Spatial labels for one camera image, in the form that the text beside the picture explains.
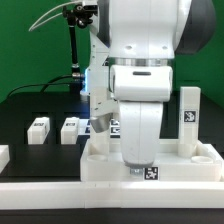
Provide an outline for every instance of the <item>green background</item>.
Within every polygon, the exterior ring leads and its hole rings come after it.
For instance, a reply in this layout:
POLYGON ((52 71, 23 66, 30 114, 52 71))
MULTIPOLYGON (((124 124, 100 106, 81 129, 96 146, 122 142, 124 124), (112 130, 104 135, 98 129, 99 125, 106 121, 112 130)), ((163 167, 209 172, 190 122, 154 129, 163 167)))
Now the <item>green background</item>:
MULTIPOLYGON (((63 0, 1 0, 0 2, 0 101, 21 85, 45 83, 70 74, 70 42, 66 21, 56 20, 33 32, 29 27, 46 11, 63 0)), ((216 33, 209 44, 193 56, 177 56, 174 87, 199 86, 202 92, 224 107, 224 2, 213 0, 216 33)), ((89 63, 88 29, 77 30, 82 71, 89 63)), ((40 88, 23 91, 39 91, 40 88)))

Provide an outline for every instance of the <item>white platform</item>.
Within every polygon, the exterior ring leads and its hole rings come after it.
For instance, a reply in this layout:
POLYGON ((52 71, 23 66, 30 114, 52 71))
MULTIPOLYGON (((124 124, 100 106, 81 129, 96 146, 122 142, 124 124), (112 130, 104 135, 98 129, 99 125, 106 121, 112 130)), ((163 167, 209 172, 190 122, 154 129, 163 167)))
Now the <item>white platform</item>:
MULTIPOLYGON (((125 166, 120 151, 119 139, 110 140, 108 155, 100 155, 104 144, 97 150, 88 140, 81 158, 82 181, 144 181, 143 175, 133 175, 125 166)), ((222 176, 223 159, 211 145, 198 142, 196 156, 182 158, 178 156, 178 140, 160 140, 153 167, 158 168, 159 181, 216 181, 222 176)))
MULTIPOLYGON (((198 145, 200 155, 211 157, 213 164, 208 166, 203 172, 206 178, 210 178, 210 168, 215 174, 213 181, 167 181, 162 165, 174 160, 174 148, 170 148, 170 157, 163 159, 164 147, 161 144, 160 161, 156 159, 157 165, 161 166, 160 180, 144 181, 141 177, 133 177, 129 174, 129 180, 122 181, 82 181, 82 182, 50 182, 50 183, 0 183, 0 209, 64 209, 64 208, 224 208, 224 183, 220 167, 223 160, 210 145, 198 145)), ((88 152, 84 151, 82 160, 87 158, 88 152)), ((119 152, 109 156, 108 163, 117 161, 116 166, 121 163, 119 152)), ((181 165, 175 162, 176 171, 180 172, 181 165)), ((115 177, 115 173, 107 173, 108 177, 115 177)))

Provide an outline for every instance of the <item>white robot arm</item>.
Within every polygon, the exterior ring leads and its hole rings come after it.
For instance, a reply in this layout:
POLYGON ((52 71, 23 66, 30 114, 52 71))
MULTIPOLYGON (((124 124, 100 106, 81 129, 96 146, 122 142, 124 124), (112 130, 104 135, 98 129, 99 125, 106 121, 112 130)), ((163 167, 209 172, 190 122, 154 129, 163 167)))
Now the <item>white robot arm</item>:
MULTIPOLYGON (((169 60, 180 48, 193 2, 109 1, 109 57, 114 59, 109 83, 118 101, 122 157, 132 168, 150 167, 154 162, 163 102, 169 101, 172 91, 169 60)), ((94 113, 94 126, 100 113, 94 113)))

